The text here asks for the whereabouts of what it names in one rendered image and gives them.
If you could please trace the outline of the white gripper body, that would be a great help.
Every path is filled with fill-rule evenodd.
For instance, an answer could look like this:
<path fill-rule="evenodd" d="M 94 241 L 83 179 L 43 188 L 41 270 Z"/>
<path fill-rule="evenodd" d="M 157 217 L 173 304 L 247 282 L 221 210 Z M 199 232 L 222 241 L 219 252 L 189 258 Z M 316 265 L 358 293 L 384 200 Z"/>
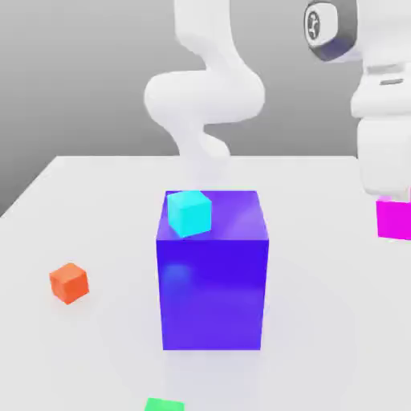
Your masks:
<path fill-rule="evenodd" d="M 364 190 L 411 197 L 411 87 L 362 83 L 351 101 Z"/>

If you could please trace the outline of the small magenta cube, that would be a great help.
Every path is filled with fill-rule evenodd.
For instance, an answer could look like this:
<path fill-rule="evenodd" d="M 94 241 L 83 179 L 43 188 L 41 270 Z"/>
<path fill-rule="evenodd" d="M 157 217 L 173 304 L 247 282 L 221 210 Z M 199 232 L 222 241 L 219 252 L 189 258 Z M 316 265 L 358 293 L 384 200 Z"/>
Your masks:
<path fill-rule="evenodd" d="M 411 201 L 392 201 L 380 197 L 376 201 L 377 233 L 380 238 L 411 241 Z"/>

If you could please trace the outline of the small cyan cube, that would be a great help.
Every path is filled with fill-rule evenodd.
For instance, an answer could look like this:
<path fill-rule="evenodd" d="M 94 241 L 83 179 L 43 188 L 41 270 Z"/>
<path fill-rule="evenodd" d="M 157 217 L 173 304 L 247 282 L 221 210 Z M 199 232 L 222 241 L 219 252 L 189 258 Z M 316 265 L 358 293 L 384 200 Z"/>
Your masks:
<path fill-rule="evenodd" d="M 180 238 L 211 230 L 212 201 L 201 191 L 170 193 L 166 202 L 168 223 Z"/>

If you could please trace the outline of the small green cube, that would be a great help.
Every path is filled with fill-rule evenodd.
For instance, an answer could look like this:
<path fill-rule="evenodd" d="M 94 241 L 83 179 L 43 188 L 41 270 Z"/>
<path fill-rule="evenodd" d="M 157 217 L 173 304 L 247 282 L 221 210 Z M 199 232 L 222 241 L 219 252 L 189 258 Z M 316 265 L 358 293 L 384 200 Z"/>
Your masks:
<path fill-rule="evenodd" d="M 180 401 L 171 401 L 150 397 L 144 411 L 185 411 L 185 404 Z"/>

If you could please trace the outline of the small orange cube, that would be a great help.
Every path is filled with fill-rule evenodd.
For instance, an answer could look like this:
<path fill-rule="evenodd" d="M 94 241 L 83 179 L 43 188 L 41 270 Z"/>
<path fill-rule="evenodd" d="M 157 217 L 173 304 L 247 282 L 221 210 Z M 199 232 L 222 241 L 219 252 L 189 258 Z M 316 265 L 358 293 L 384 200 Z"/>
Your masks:
<path fill-rule="evenodd" d="M 49 274 L 53 294 L 65 304 L 75 302 L 89 292 L 87 273 L 73 262 Z"/>

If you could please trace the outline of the large blue box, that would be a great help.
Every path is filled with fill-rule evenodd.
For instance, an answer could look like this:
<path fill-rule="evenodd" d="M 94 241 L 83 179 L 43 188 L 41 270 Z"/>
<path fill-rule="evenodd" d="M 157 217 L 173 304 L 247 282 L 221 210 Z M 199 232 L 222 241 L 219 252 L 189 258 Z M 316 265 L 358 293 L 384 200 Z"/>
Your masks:
<path fill-rule="evenodd" d="M 209 232 L 180 238 L 161 211 L 157 273 L 165 350 L 261 348 L 269 235 L 255 191 L 207 191 Z"/>

